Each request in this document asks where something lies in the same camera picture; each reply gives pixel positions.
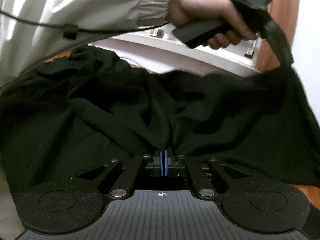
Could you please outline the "person's left hand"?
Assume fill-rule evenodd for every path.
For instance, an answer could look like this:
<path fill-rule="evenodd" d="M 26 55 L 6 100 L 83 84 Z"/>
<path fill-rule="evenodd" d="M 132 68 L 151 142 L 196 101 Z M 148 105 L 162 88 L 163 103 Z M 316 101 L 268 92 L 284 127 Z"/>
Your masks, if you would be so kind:
<path fill-rule="evenodd" d="M 204 46 L 218 50 L 231 44 L 238 45 L 242 40 L 257 39 L 230 0 L 169 0 L 166 21 L 176 27 L 193 20 L 214 18 L 223 18 L 232 28 L 226 34 L 211 36 Z"/>

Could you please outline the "left forearm in white sleeve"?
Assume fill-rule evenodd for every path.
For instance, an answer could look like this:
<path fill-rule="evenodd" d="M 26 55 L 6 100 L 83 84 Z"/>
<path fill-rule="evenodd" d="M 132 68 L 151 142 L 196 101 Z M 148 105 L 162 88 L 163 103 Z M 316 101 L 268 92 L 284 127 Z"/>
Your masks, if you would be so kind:
<path fill-rule="evenodd" d="M 39 63 L 102 35 L 79 34 L 74 41 L 52 25 L 93 30 L 132 30 L 161 25 L 169 0 L 1 0 L 1 84 Z"/>

